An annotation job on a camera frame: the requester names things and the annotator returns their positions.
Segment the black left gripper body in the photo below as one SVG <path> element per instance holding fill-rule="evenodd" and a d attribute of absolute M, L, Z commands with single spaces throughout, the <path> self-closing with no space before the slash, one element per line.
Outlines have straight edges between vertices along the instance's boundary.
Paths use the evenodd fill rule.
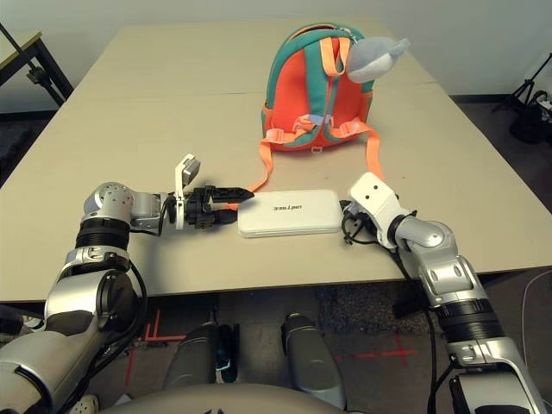
<path fill-rule="evenodd" d="M 208 229 L 214 223 L 214 212 L 210 199 L 213 185 L 195 188 L 185 199 L 185 223 L 195 229 Z"/>

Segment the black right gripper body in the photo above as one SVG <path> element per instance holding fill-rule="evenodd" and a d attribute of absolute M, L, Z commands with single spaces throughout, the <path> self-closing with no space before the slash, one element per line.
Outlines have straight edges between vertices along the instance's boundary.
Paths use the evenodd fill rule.
<path fill-rule="evenodd" d="M 342 209 L 341 231 L 345 243 L 348 245 L 376 245 L 376 228 L 366 213 L 352 213 L 349 210 L 350 201 L 341 201 Z"/>

